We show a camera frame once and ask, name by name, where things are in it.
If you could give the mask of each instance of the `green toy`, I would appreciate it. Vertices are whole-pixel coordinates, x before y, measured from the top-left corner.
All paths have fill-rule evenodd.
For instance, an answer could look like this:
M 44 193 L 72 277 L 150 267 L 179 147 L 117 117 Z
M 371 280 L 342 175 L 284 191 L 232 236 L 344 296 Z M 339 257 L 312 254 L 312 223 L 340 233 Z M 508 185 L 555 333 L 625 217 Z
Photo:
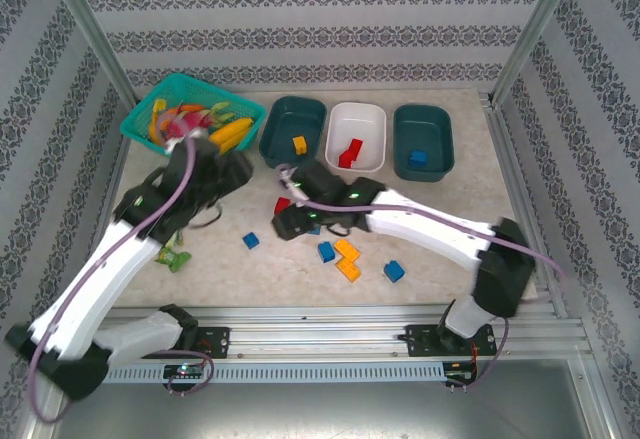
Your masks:
M 188 252 L 173 252 L 168 247 L 160 249 L 160 253 L 156 258 L 156 262 L 169 266 L 171 272 L 178 272 L 180 268 L 191 259 L 191 254 Z

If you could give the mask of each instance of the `yellow toy banana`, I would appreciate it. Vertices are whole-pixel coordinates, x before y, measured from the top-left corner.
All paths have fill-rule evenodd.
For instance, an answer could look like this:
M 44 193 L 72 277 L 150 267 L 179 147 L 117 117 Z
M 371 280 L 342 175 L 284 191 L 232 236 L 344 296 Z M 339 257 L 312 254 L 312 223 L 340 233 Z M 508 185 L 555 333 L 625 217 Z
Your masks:
M 242 142 L 252 125 L 253 119 L 250 117 L 237 119 L 211 134 L 209 140 L 220 148 L 220 154 L 224 154 Z

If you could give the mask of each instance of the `green plastic basket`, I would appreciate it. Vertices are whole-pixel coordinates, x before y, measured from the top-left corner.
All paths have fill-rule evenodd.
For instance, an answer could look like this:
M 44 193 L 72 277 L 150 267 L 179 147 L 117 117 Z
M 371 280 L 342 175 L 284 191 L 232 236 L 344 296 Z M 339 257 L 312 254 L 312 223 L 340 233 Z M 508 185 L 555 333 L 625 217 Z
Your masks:
M 253 144 L 260 129 L 260 124 L 267 117 L 267 110 L 260 104 L 218 89 L 193 77 L 178 73 L 170 74 L 154 87 L 120 124 L 120 132 L 122 134 L 162 155 L 169 155 L 169 153 L 151 142 L 149 138 L 149 123 L 151 122 L 151 112 L 156 99 L 165 99 L 167 108 L 177 107 L 181 103 L 202 104 L 206 108 L 210 108 L 217 102 L 230 102 L 231 106 L 222 112 L 235 113 L 235 119 L 241 117 L 251 117 L 253 119 L 253 126 L 251 126 L 249 133 L 235 147 L 239 151 L 243 151 Z

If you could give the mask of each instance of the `patterned wallpaper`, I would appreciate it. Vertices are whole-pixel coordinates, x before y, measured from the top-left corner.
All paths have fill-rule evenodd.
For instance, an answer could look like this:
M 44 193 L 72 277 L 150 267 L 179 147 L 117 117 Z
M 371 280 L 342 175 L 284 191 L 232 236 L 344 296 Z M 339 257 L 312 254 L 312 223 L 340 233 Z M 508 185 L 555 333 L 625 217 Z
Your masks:
M 61 0 L 0 0 L 0 335 L 40 315 L 89 255 L 126 115 Z M 26 363 L 0 345 L 0 438 Z
M 88 0 L 141 94 L 173 71 L 237 91 L 489 91 L 537 1 Z
M 639 4 L 561 0 L 503 104 L 623 437 L 640 437 Z

